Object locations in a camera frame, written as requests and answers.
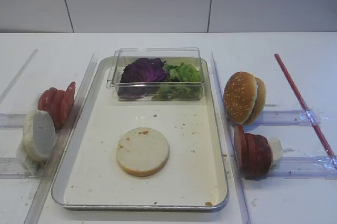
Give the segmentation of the white bun bottom slice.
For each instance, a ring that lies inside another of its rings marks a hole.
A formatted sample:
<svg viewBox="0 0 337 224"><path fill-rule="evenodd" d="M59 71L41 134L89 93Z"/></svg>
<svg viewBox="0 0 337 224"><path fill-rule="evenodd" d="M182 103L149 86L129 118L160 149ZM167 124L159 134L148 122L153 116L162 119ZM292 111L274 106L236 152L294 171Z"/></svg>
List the white bun bottom slice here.
<svg viewBox="0 0 337 224"><path fill-rule="evenodd" d="M166 137L156 129L140 127L126 132L119 140L116 160L120 168L136 177L159 172L170 157Z"/></svg>

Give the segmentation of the front meat patty slice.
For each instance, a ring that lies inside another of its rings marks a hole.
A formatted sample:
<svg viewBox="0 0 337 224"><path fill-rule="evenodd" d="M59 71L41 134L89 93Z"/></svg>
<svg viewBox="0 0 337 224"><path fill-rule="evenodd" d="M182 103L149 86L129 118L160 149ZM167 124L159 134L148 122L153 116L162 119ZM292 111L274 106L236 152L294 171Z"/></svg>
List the front meat patty slice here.
<svg viewBox="0 0 337 224"><path fill-rule="evenodd" d="M243 125L237 125L234 131L234 147L236 151L237 161L240 171L243 173L247 169L248 164L248 148L244 134Z"/></svg>

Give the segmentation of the meat patty slice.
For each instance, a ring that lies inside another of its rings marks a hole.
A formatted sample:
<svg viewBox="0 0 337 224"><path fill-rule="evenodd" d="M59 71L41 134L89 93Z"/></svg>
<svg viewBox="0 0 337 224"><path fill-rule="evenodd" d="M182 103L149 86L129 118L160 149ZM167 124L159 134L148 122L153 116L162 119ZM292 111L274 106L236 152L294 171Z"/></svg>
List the meat patty slice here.
<svg viewBox="0 0 337 224"><path fill-rule="evenodd" d="M253 177L252 171L254 171L254 165L255 165L254 155L253 155L255 146L254 146L254 143L252 143L251 135L252 134L250 133L245 133L245 139L247 143L247 154L248 154L247 165L245 168L245 177L247 178Z"/></svg>
<svg viewBox="0 0 337 224"><path fill-rule="evenodd" d="M248 148L244 134L243 125L237 125L234 131L234 147L236 151L237 161L240 171L243 173L247 169L248 164Z"/></svg>
<svg viewBox="0 0 337 224"><path fill-rule="evenodd" d="M259 177L262 175L262 168L263 168L263 142L261 140L260 136L257 136L255 134L251 135L252 143L254 143L255 149L253 151L254 155L254 171L252 171L252 174L254 177Z"/></svg>
<svg viewBox="0 0 337 224"><path fill-rule="evenodd" d="M262 135L255 135L256 144L256 169L258 176L264 176L268 173L272 163L272 150L268 144L267 138Z"/></svg>

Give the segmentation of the rear meat patty slice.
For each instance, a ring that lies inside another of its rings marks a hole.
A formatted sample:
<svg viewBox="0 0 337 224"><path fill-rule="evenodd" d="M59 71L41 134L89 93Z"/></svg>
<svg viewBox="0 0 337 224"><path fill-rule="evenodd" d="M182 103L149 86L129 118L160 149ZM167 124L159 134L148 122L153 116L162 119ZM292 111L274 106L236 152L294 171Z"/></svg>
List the rear meat patty slice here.
<svg viewBox="0 0 337 224"><path fill-rule="evenodd" d="M258 176L264 176L268 173L272 163L272 150L268 144L267 138L262 135L255 135L256 144L256 169Z"/></svg>

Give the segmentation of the clear tomato track upper left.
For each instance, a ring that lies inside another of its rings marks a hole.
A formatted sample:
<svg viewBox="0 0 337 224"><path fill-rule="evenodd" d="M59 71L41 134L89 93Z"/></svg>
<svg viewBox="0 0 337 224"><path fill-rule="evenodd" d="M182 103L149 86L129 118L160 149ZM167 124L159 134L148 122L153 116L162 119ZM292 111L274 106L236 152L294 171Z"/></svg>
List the clear tomato track upper left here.
<svg viewBox="0 0 337 224"><path fill-rule="evenodd" d="M26 114L0 114L0 129L22 129Z"/></svg>

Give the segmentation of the purple cabbage leaf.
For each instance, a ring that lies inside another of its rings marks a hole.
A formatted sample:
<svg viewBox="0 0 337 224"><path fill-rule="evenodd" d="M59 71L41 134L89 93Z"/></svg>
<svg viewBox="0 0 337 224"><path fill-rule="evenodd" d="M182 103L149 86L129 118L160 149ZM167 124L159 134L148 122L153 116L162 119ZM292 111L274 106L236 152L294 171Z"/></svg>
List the purple cabbage leaf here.
<svg viewBox="0 0 337 224"><path fill-rule="evenodd" d="M126 66L121 76L122 86L118 88L118 97L131 100L155 93L157 87L126 86L124 83L164 82L167 77L164 64L165 61L161 61L160 58L139 58Z"/></svg>

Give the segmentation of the sesame bun top front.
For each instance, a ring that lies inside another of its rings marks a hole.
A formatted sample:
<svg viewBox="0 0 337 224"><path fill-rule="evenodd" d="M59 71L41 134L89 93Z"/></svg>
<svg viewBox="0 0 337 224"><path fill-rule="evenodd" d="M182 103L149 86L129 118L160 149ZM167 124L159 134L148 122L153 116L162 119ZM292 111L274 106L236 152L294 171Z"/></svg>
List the sesame bun top front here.
<svg viewBox="0 0 337 224"><path fill-rule="evenodd" d="M224 89L224 106L227 117L236 124L243 124L251 115L257 98L257 82L248 72L236 72Z"/></svg>

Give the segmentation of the clear bun track upper right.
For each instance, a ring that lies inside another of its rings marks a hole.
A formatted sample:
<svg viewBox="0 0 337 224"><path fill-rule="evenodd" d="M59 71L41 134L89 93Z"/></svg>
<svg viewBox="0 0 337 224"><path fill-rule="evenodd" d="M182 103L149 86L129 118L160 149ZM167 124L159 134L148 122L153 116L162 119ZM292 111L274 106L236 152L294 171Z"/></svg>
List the clear bun track upper right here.
<svg viewBox="0 0 337 224"><path fill-rule="evenodd" d="M263 110L253 126L312 126L326 123L329 117L320 110Z"/></svg>

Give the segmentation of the clear bun track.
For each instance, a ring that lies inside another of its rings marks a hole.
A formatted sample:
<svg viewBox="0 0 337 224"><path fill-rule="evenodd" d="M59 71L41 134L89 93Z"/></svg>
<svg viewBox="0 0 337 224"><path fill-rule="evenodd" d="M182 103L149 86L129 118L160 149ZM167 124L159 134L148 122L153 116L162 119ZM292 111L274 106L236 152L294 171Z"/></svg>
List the clear bun track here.
<svg viewBox="0 0 337 224"><path fill-rule="evenodd" d="M39 173L31 174L23 168L16 158L1 158L0 179L28 179L39 176Z"/></svg>
<svg viewBox="0 0 337 224"><path fill-rule="evenodd" d="M326 123L329 117L320 110L263 110L253 126L312 126Z"/></svg>

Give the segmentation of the cream metal serving tray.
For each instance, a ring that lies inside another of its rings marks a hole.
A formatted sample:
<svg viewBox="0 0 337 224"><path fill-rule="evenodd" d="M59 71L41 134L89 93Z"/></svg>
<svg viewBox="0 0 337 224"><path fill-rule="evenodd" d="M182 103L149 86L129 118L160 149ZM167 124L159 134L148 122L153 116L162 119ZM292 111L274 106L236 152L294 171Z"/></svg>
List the cream metal serving tray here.
<svg viewBox="0 0 337 224"><path fill-rule="evenodd" d="M74 210L217 211L229 197L210 84L198 101L119 101L106 81L114 59L101 61L63 154L51 196ZM156 161L155 134L169 158L157 173L126 173L117 155Z"/></svg>

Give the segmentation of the red plastic strip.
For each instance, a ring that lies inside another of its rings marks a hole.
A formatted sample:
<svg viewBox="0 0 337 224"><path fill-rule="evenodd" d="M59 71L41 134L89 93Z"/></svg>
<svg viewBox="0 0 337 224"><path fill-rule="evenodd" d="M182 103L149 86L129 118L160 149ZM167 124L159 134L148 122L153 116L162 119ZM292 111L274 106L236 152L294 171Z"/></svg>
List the red plastic strip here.
<svg viewBox="0 0 337 224"><path fill-rule="evenodd" d="M283 61L281 60L279 54L275 53L274 57L275 57L277 63L279 64L286 80L288 81L293 93L295 94L300 106L302 107L303 111L305 112L306 117L310 121L311 126L312 126L313 130L315 131L317 137L319 138L325 152L327 153L327 155L331 159L331 162L332 162L334 168L336 169L336 155L333 152L332 148L330 147L330 145L329 145L326 137L324 136L319 124L316 122L314 116L312 115L312 112L310 112L310 109L309 109L308 105L306 104L306 102L305 102L304 98L302 97L299 89L297 88L297 86L294 83L292 77L290 76L290 74L289 74L287 68L285 67Z"/></svg>

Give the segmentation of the clear bun track lower left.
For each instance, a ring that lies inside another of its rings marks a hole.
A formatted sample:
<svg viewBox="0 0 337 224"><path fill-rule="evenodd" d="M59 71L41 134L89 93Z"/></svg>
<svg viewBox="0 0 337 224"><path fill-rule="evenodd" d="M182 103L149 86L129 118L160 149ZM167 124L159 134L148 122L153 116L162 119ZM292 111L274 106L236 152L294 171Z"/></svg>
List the clear bun track lower left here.
<svg viewBox="0 0 337 224"><path fill-rule="evenodd" d="M39 176L39 173L31 174L23 168L16 158L1 158L0 179L28 179Z"/></svg>

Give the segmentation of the clear rail right of tray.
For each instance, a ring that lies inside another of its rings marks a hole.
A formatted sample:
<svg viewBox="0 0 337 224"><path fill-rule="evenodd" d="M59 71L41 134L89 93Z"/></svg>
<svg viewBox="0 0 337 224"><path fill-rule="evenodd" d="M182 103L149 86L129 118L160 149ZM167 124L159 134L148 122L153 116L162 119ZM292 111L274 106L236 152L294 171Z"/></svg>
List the clear rail right of tray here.
<svg viewBox="0 0 337 224"><path fill-rule="evenodd" d="M228 151L227 157L230 160L231 173L232 173L232 177L234 180L236 195L237 195L237 199L239 203L241 223L251 223L249 210L246 204L246 198L245 198L244 188L242 184L242 179L239 173L239 166L237 165L237 162L236 162L236 155L235 155L234 144L232 141L231 130L227 122L227 118L226 118L226 112L225 112L224 102L223 102L223 92L221 89L219 74L218 74L218 70L216 67L216 61L214 59L213 52L211 52L211 69L214 74L213 82L215 85L216 97L218 100L220 115L221 115L222 124L224 128L225 141L226 141L226 146L227 146L227 151Z"/></svg>

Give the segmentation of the clear rail of tray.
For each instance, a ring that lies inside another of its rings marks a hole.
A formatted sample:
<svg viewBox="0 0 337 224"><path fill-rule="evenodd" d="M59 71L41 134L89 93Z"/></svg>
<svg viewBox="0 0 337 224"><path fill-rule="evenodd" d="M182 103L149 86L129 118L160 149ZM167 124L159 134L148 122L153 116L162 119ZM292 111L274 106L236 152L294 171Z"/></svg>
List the clear rail of tray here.
<svg viewBox="0 0 337 224"><path fill-rule="evenodd" d="M237 195L237 199L239 203L241 223L251 223L249 210L246 204L246 198L245 198L244 188L242 184L242 179L239 173L239 166L237 165L237 162L236 162L236 155L235 155L234 144L232 141L231 130L227 122L227 118L226 118L226 112L225 112L224 102L223 102L223 92L221 89L219 74L218 74L218 70L216 67L216 61L214 59L213 52L211 52L211 69L214 74L213 82L215 85L216 97L218 100L220 115L221 115L222 124L224 128L225 141L226 141L226 146L227 146L227 151L228 151L227 157L230 160L231 173L232 173L232 177L234 180L236 195Z"/></svg>
<svg viewBox="0 0 337 224"><path fill-rule="evenodd" d="M65 123L63 129L61 129L59 136L53 146L51 156L49 157L44 171L41 175L40 184L36 190L34 199L28 210L27 216L25 218L24 224L27 223L38 223L41 212L44 207L44 203L49 194L54 176L57 171L57 167L61 161L63 152L67 147L68 140L72 136L73 127L79 120L81 115L83 104L86 100L87 91L89 89L92 77L94 75L97 66L97 53L93 53L82 82L77 90L74 105L69 113L67 122Z"/></svg>

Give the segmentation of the clear rail left of tray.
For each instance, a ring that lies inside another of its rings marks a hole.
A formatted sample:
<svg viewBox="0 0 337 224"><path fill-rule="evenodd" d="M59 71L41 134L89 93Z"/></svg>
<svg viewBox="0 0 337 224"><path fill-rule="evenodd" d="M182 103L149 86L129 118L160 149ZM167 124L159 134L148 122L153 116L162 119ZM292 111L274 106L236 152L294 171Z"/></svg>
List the clear rail left of tray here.
<svg viewBox="0 0 337 224"><path fill-rule="evenodd" d="M94 75L97 66L97 53L93 53L82 82L77 90L74 105L69 113L67 122L65 123L63 129L61 129L59 136L53 146L51 156L49 157L44 171L41 175L40 184L36 190L34 199L28 210L27 216L25 218L24 224L27 223L38 223L41 212L44 207L44 203L49 194L54 176L57 171L57 167L61 161L63 152L67 147L68 140L72 136L73 127L79 120L81 115L83 104L86 100L87 91L89 89L92 77Z"/></svg>

